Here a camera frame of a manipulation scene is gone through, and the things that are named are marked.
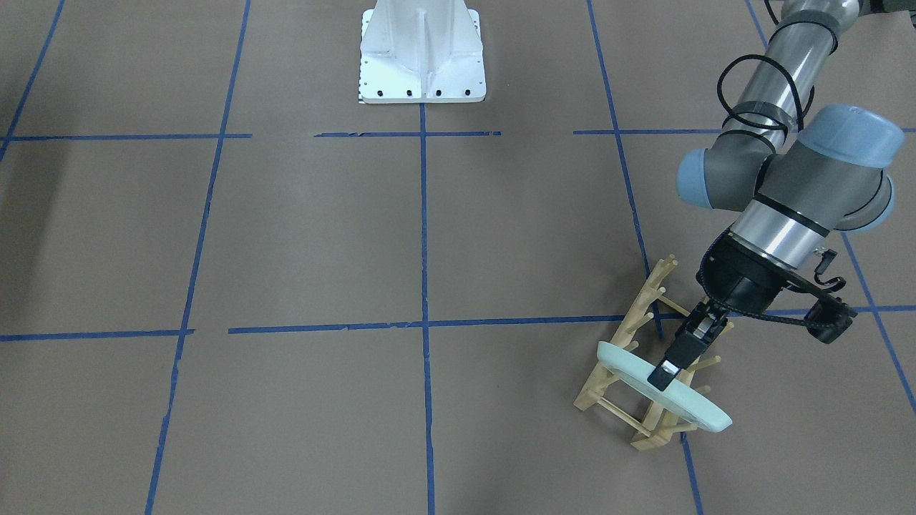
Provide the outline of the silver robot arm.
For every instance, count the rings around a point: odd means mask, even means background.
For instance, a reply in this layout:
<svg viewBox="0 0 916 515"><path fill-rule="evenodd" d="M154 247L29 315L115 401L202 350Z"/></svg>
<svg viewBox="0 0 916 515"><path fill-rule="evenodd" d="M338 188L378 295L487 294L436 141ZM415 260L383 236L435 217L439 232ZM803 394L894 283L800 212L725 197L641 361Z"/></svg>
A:
<svg viewBox="0 0 916 515"><path fill-rule="evenodd" d="M814 84L840 36L868 14L914 9L912 1L785 1L766 53L735 105L723 95L721 133L678 167L678 196L739 218L708 248L696 275L706 294L677 330L660 364L648 375L664 391L722 333L730 313L769 320L766 310L783 290L816 302L802 319L772 322L804 326L834 342L856 313L835 293L843 278L811 283L798 268L820 250L831 231L879 225L895 202L887 175L904 142L886 118L850 104L831 104L806 119Z"/></svg>

